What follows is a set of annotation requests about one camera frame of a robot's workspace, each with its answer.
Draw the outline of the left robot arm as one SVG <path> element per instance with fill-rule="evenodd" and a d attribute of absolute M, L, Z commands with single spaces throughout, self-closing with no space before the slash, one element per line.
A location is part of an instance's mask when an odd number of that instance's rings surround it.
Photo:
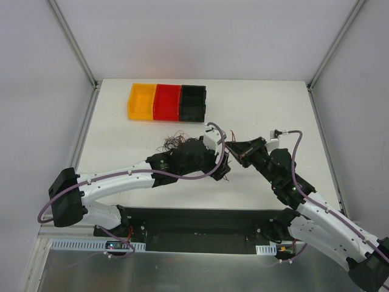
<path fill-rule="evenodd" d="M 72 167 L 64 169 L 49 188 L 53 223 L 63 228 L 86 222 L 121 237 L 129 226 L 124 207 L 105 205 L 99 202 L 101 198 L 189 180 L 196 172 L 202 173 L 199 179 L 209 176 L 219 181 L 230 171 L 228 160 L 224 148 L 214 150 L 204 145 L 202 138 L 191 138 L 123 170 L 78 175 Z"/>

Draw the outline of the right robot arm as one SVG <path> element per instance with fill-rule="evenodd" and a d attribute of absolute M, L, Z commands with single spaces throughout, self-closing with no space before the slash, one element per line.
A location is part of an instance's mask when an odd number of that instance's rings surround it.
<path fill-rule="evenodd" d="M 333 261 L 364 291 L 379 291 L 388 279 L 388 238 L 379 239 L 333 208 L 310 183 L 295 172 L 296 152 L 267 149 L 259 137 L 226 142 L 226 148 L 243 167 L 254 167 L 286 205 L 274 224 L 280 240 L 299 239 Z"/>

